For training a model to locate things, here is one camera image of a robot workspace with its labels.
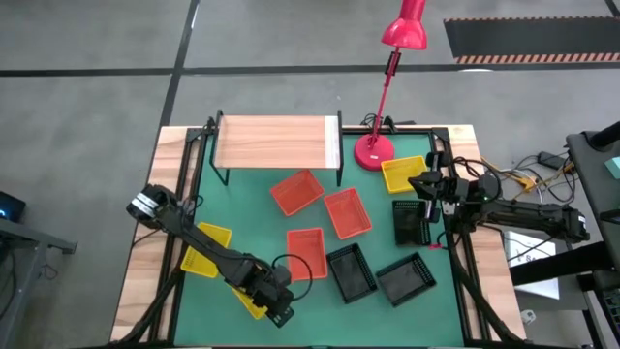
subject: white paper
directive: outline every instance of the white paper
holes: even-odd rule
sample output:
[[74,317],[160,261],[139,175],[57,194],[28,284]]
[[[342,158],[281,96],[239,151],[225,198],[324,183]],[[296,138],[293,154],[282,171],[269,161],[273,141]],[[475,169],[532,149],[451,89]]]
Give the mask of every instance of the white paper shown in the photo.
[[[506,250],[509,259],[525,252],[528,248],[534,247],[543,242],[543,239],[532,238],[515,232],[508,232],[506,234],[506,238],[510,239],[506,241]],[[555,256],[555,243],[553,242],[546,242],[523,256],[510,261],[509,264],[511,267],[514,267],[538,259],[547,258],[549,256]],[[558,288],[557,278],[534,282],[527,285],[514,286],[514,289],[549,297],[555,300],[560,299],[560,289]]]

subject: green table mat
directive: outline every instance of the green table mat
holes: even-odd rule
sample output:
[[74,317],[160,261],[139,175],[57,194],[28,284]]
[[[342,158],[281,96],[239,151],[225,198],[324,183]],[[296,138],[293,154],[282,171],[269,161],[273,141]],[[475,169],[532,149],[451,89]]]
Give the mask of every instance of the green table mat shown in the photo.
[[[381,172],[360,168],[353,158],[359,136],[345,135],[345,167],[341,188],[335,171],[313,171],[331,194],[355,187],[373,224],[370,232],[340,240],[333,229],[323,198],[299,213],[285,217],[269,189],[295,171],[231,170],[224,186],[208,166],[202,171],[200,195],[204,203],[196,222],[232,230],[230,248],[250,252],[268,262],[286,253],[288,230],[321,227],[329,253],[358,243],[373,273],[418,252],[437,280],[434,288],[394,308],[381,290],[344,304],[331,270],[315,280],[310,294],[292,304],[295,315],[278,329],[266,317],[255,320],[219,276],[209,279],[187,273],[178,315],[176,345],[340,345],[340,346],[462,346],[462,332],[448,251],[425,247],[397,247],[394,242],[392,200],[414,200],[414,192],[390,195]],[[396,157],[425,155],[426,135],[390,136]],[[443,222],[431,225],[431,236],[443,232]],[[301,294],[307,281],[291,286]]]

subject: yellow basket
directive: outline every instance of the yellow basket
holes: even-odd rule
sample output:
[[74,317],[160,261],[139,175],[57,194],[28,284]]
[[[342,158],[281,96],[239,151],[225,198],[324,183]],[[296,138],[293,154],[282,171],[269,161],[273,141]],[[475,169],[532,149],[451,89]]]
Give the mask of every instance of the yellow basket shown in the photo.
[[244,294],[235,290],[233,287],[231,287],[231,290],[236,294],[237,297],[239,297],[239,300],[243,303],[245,308],[248,309],[250,314],[252,314],[252,317],[256,320],[260,320],[267,312],[266,306],[257,307],[252,303],[252,299],[248,296],[245,296]]
[[[206,223],[199,224],[198,228],[202,230],[203,233],[212,237],[224,247],[228,247],[229,243],[231,243],[233,231],[231,231],[230,229]],[[214,278],[220,273],[217,270],[215,263],[211,262],[211,260],[204,257],[192,247],[189,247],[187,249],[187,252],[185,252],[185,257],[183,257],[183,264],[181,264],[181,269],[187,272],[196,273],[198,275],[210,278]]]
[[423,156],[389,160],[381,163],[381,170],[389,194],[403,193],[414,190],[407,178],[421,175],[426,171],[426,162]]

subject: orange basket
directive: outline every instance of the orange basket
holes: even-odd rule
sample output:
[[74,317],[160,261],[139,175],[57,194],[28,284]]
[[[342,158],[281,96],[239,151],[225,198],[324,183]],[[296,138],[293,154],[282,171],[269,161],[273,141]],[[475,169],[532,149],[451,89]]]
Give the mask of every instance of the orange basket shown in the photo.
[[355,188],[327,195],[325,206],[340,239],[354,237],[372,229],[370,217]]
[[[327,277],[326,244],[323,240],[323,229],[310,228],[287,232],[287,253],[294,254],[308,264],[312,278]],[[298,258],[289,257],[291,281],[310,279],[308,268]]]
[[324,192],[310,170],[299,171],[271,188],[273,199],[287,217],[321,198]]

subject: table leg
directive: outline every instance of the table leg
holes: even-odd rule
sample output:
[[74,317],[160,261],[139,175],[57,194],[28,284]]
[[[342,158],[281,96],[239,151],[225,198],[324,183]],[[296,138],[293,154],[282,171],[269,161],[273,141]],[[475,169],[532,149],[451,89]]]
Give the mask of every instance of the table leg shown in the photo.
[[613,267],[604,242],[596,242],[553,257],[539,259],[511,268],[514,286],[576,274],[607,270]]

